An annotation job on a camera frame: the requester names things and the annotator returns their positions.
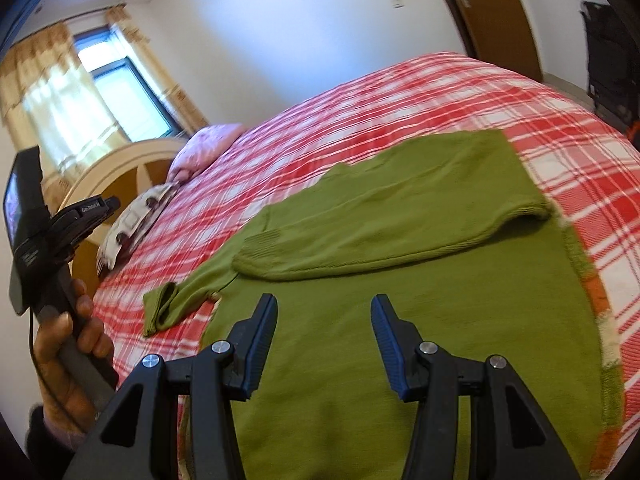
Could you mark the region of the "green knitted sweater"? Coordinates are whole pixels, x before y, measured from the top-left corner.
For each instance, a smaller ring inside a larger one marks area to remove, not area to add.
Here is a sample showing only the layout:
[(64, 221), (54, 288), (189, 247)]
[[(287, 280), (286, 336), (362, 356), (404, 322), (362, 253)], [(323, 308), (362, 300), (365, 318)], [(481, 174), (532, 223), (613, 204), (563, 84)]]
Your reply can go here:
[(211, 344), (273, 294), (257, 393), (234, 411), (252, 479), (395, 479), (414, 408), (386, 378), (374, 296), (456, 356), (505, 356), (583, 477), (623, 419), (617, 334), (596, 267), (498, 130), (431, 134), (262, 208), (180, 283), (143, 298), (145, 335), (206, 299)]

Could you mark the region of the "window with dark frame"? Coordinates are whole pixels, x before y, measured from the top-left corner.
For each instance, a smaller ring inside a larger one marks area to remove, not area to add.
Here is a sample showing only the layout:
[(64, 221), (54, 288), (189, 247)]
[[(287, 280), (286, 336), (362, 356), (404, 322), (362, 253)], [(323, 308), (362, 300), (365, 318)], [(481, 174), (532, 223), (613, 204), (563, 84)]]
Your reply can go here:
[(108, 27), (74, 37), (82, 66), (131, 142), (178, 138), (184, 131), (134, 62), (128, 46)]

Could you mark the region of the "pink pillow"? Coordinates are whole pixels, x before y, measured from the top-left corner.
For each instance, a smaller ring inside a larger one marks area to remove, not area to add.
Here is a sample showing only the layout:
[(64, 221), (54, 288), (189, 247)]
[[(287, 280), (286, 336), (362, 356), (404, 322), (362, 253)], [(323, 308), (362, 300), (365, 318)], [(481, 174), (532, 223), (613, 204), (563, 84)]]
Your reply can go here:
[(198, 130), (171, 162), (166, 182), (190, 181), (216, 162), (246, 132), (242, 124), (211, 125)]

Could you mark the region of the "beige patterned curtain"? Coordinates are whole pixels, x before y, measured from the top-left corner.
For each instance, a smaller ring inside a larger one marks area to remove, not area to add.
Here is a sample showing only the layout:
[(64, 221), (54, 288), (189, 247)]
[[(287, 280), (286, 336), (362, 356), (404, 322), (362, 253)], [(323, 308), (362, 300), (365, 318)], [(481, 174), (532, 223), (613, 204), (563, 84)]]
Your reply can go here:
[(190, 99), (175, 78), (157, 57), (150, 40), (126, 10), (126, 6), (111, 6), (105, 11), (107, 24), (122, 38), (132, 52), (138, 69), (149, 77), (150, 86), (171, 117), (187, 133), (197, 133), (208, 125), (205, 115)]
[(60, 208), (90, 166), (129, 142), (63, 23), (41, 29), (6, 52), (1, 118), (14, 148), (40, 149), (41, 187), (50, 211)]

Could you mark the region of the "brown wooden door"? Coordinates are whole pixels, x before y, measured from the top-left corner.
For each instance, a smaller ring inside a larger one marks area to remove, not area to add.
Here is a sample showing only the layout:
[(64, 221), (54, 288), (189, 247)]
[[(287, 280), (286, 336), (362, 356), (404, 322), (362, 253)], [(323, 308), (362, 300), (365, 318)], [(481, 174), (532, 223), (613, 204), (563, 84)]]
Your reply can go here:
[(542, 81), (532, 29), (521, 0), (445, 0), (473, 58)]

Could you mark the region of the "beige patterned curtain right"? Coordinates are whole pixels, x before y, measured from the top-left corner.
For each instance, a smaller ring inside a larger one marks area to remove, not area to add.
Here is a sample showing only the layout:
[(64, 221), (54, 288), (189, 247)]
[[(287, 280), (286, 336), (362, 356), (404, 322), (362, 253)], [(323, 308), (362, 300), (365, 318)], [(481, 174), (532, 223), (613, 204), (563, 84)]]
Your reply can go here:
[(138, 69), (149, 77), (150, 86), (171, 117), (187, 133), (197, 133), (208, 125), (205, 115), (190, 99), (175, 78), (157, 57), (150, 40), (126, 10), (126, 6), (111, 6), (105, 11), (107, 24), (122, 38), (132, 52)]

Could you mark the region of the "red white plaid bedspread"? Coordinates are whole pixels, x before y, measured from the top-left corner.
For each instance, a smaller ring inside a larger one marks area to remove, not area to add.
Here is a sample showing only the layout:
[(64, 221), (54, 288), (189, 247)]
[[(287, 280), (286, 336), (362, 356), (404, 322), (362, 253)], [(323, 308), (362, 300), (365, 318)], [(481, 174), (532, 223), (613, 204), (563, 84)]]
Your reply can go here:
[(574, 223), (600, 278), (600, 318), (618, 331), (623, 393), (593, 477), (611, 471), (639, 430), (639, 154), (619, 132), (565, 96), (503, 68), (435, 53), (378, 70), (297, 104), (244, 133), (188, 182), (122, 270), (96, 293), (127, 375), (142, 356), (188, 356), (212, 313), (201, 304), (166, 332), (143, 333), (143, 295), (185, 278), (271, 203), (339, 162), (361, 162), (431, 133), (499, 129), (536, 185)]

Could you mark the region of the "beige patterned curtain left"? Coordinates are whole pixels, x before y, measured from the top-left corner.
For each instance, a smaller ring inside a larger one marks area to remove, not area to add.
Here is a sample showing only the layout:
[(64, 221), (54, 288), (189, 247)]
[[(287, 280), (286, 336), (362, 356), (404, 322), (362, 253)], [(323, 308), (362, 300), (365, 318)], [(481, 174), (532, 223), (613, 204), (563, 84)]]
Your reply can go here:
[(6, 52), (1, 118), (14, 148), (40, 149), (41, 187), (50, 211), (60, 208), (90, 166), (129, 142), (63, 23), (41, 29)]

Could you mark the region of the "patterned white brown pillow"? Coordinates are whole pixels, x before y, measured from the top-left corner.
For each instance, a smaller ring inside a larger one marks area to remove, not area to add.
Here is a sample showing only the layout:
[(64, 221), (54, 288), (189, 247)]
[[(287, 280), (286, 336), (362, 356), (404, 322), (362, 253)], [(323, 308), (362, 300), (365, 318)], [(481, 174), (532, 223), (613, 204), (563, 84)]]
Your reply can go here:
[(99, 276), (128, 261), (178, 192), (178, 185), (155, 185), (136, 197), (118, 216), (96, 254)]

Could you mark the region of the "cream round headboard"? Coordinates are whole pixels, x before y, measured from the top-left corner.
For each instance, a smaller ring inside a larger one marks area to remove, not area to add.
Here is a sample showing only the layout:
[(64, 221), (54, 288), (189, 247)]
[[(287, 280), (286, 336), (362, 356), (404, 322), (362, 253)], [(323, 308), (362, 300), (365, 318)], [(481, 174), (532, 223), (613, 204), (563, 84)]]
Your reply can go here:
[(171, 162), (184, 144), (186, 139), (163, 138), (116, 148), (91, 165), (65, 196), (60, 208), (95, 195), (119, 199), (120, 207), (79, 245), (70, 264), (72, 277), (85, 282), (90, 296), (101, 283), (96, 254), (108, 230), (135, 198), (165, 182)]

